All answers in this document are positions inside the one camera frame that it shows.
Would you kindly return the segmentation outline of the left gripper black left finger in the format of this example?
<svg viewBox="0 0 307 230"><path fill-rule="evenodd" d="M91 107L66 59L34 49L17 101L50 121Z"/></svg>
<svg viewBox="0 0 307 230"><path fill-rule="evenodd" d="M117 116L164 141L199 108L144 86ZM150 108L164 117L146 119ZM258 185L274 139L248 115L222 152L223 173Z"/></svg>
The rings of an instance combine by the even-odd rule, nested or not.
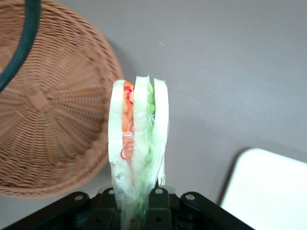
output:
<svg viewBox="0 0 307 230"><path fill-rule="evenodd" d="M120 211L117 208L113 187L91 199L92 209L87 219L88 230L119 230Z"/></svg>

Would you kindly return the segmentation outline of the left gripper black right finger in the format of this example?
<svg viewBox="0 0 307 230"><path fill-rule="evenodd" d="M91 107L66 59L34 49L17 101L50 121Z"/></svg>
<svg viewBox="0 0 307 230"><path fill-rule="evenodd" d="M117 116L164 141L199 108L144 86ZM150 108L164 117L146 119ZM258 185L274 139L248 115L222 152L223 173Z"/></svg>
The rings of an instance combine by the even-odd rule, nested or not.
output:
<svg viewBox="0 0 307 230"><path fill-rule="evenodd" d="M148 198L148 209L145 217L145 230L173 230L170 195L175 194L171 186L154 188Z"/></svg>

